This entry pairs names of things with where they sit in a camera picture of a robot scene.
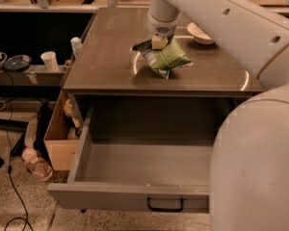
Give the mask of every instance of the green chip bag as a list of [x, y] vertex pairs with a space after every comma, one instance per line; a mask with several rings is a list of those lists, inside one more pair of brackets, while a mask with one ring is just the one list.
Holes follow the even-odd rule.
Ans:
[[134, 45], [132, 50], [139, 51], [150, 68], [165, 79], [169, 79], [171, 70], [193, 65], [174, 37], [169, 38], [168, 44], [162, 50], [153, 50], [151, 39]]

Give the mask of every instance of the white bottle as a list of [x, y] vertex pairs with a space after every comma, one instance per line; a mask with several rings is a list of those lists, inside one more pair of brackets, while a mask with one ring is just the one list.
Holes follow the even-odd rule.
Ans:
[[80, 51], [81, 47], [83, 46], [83, 43], [78, 37], [74, 37], [70, 40], [70, 44], [71, 44], [71, 47], [73, 49], [74, 56], [77, 59], [79, 51]]

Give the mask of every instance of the brown box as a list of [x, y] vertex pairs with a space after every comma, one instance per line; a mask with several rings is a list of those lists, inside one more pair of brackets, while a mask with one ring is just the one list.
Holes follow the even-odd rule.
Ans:
[[66, 94], [61, 91], [44, 137], [54, 170], [70, 170], [79, 142], [79, 140], [66, 139], [70, 129], [64, 112], [66, 100]]

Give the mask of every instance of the paper cup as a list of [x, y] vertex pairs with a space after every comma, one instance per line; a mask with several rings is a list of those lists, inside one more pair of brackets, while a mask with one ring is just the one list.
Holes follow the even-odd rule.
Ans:
[[40, 55], [42, 61], [45, 63], [49, 72], [59, 71], [56, 53], [53, 51], [47, 51]]

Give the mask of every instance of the floor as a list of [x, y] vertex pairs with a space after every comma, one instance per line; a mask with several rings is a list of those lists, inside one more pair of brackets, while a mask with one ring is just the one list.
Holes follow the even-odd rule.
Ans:
[[[0, 118], [29, 121], [38, 111], [39, 102], [12, 103], [0, 111]], [[0, 130], [0, 157], [5, 161], [0, 167], [0, 231], [31, 230], [24, 221], [16, 219], [5, 229], [13, 218], [26, 218], [24, 207], [16, 195], [8, 174], [11, 147], [21, 133]], [[55, 171], [47, 181], [40, 181], [31, 174], [23, 164], [21, 157], [11, 157], [12, 179], [28, 211], [28, 220], [35, 231], [69, 231], [69, 230], [193, 230], [209, 231], [209, 215], [207, 214], [166, 214], [139, 213], [121, 211], [88, 210], [82, 214], [80, 210], [62, 209], [47, 192], [48, 183], [65, 182], [67, 171]]]

